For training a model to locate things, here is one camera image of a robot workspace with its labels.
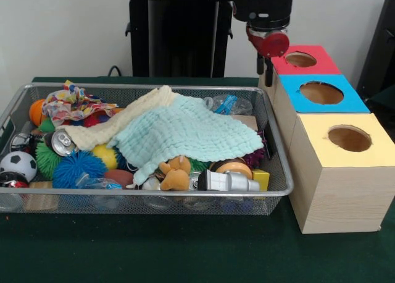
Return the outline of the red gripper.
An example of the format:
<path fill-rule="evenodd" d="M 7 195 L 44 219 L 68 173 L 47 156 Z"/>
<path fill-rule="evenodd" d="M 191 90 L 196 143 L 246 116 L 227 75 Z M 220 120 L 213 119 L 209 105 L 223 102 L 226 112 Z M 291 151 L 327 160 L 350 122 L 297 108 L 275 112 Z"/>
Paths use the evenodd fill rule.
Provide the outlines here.
<path fill-rule="evenodd" d="M 258 52 L 256 65 L 257 74 L 262 75 L 265 72 L 265 86 L 272 87 L 273 64 L 271 57 L 280 57 L 284 55 L 289 48 L 289 38 L 283 30 L 259 32 L 251 27 L 246 27 L 246 33 L 248 40 Z"/>

